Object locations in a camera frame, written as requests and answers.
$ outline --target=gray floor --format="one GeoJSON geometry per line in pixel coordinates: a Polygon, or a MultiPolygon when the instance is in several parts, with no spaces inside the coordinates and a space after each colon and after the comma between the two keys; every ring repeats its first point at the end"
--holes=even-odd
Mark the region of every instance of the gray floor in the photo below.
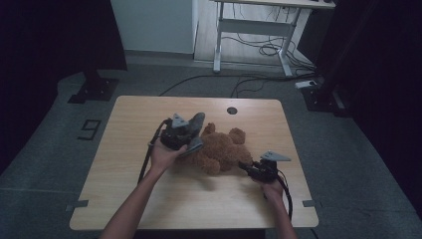
{"type": "MultiPolygon", "coordinates": [[[[212,75],[209,66],[191,61],[184,64],[189,67],[177,60],[132,57],[128,61],[128,72],[102,72],[120,79],[110,102],[67,104],[84,78],[78,74],[60,81],[50,112],[0,176],[0,238],[98,236],[96,231],[71,230],[72,211],[66,208],[78,200],[116,97],[157,96],[188,77],[212,75]],[[85,120],[102,121],[92,141],[78,140],[85,134],[81,131],[85,120]]],[[[243,71],[225,69],[221,75],[252,73],[245,66],[239,69],[243,71]]],[[[263,69],[260,74],[279,74],[263,69]]],[[[237,81],[228,77],[192,80],[166,96],[229,98],[237,81]]],[[[261,84],[245,84],[242,89],[258,89],[261,84]]],[[[318,238],[422,238],[421,220],[354,121],[307,111],[294,84],[267,82],[260,91],[244,92],[239,98],[277,99],[283,104],[316,201],[318,238]]],[[[297,231],[300,238],[316,238],[308,228],[297,231]]],[[[274,238],[273,233],[269,230],[267,238],[274,238]]]]}

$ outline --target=hand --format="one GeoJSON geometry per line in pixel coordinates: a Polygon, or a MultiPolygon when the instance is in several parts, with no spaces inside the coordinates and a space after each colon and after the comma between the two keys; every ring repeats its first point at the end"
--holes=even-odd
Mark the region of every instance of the hand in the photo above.
{"type": "Polygon", "coordinates": [[[269,201],[271,200],[278,200],[283,198],[283,186],[280,184],[278,180],[274,180],[273,182],[265,183],[262,181],[255,180],[252,178],[253,181],[260,184],[261,189],[263,190],[264,194],[267,196],[269,201]]]}
{"type": "Polygon", "coordinates": [[[154,147],[151,153],[151,168],[150,170],[156,170],[159,173],[163,173],[168,167],[170,167],[176,157],[187,149],[187,145],[183,145],[179,150],[173,150],[162,144],[158,138],[155,141],[154,147]]]}

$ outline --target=white desk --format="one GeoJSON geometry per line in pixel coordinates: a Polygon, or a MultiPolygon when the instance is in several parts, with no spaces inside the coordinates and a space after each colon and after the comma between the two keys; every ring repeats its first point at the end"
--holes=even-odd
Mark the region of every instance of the white desk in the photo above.
{"type": "Polygon", "coordinates": [[[218,19],[217,28],[217,46],[215,47],[214,54],[214,72],[220,72],[221,65],[221,34],[223,32],[228,33],[244,33],[244,34],[255,34],[255,35],[267,35],[267,36],[278,36],[286,37],[286,41],[279,52],[279,58],[287,77],[291,77],[292,71],[289,66],[289,60],[287,59],[286,53],[289,49],[289,45],[292,41],[292,36],[295,32],[295,28],[298,22],[301,9],[312,8],[312,9],[334,9],[335,4],[333,2],[325,3],[322,0],[318,2],[311,0],[213,0],[221,3],[220,15],[218,19]],[[298,8],[296,11],[294,20],[290,23],[275,23],[275,22],[263,22],[263,21],[251,21],[251,20],[238,20],[238,19],[224,19],[224,3],[242,3],[242,4],[256,4],[256,5],[272,5],[272,6],[285,6],[298,8]]]}

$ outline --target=table top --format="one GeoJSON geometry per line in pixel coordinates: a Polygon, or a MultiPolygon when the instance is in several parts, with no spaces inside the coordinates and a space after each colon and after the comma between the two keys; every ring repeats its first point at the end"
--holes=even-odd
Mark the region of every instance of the table top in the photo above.
{"type": "Polygon", "coordinates": [[[322,0],[212,0],[214,2],[223,3],[241,3],[241,4],[256,4],[256,5],[272,5],[272,6],[285,6],[285,7],[299,7],[299,8],[320,8],[320,9],[333,9],[335,4],[331,1],[325,3],[322,0]]]}
{"type": "MultiPolygon", "coordinates": [[[[293,225],[316,227],[314,207],[292,135],[276,100],[119,97],[108,120],[70,225],[74,230],[102,230],[136,187],[147,151],[159,124],[174,113],[190,120],[205,113],[216,131],[238,127],[246,133],[245,145],[254,160],[267,150],[291,161],[279,161],[293,198],[293,225]],[[227,109],[238,110],[229,115],[227,109]]],[[[246,229],[274,227],[270,207],[258,184],[245,171],[232,168],[210,176],[191,165],[173,165],[155,185],[138,229],[246,229]]]]}

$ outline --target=teddy bear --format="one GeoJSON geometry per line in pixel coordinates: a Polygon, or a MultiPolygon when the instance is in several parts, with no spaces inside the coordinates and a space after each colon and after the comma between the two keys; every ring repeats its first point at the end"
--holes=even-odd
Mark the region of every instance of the teddy bear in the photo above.
{"type": "Polygon", "coordinates": [[[252,155],[244,144],[245,137],[245,132],[236,127],[229,133],[216,132],[215,124],[210,122],[201,133],[203,147],[178,157],[176,162],[198,165],[210,175],[228,171],[239,162],[251,165],[252,155]]]}

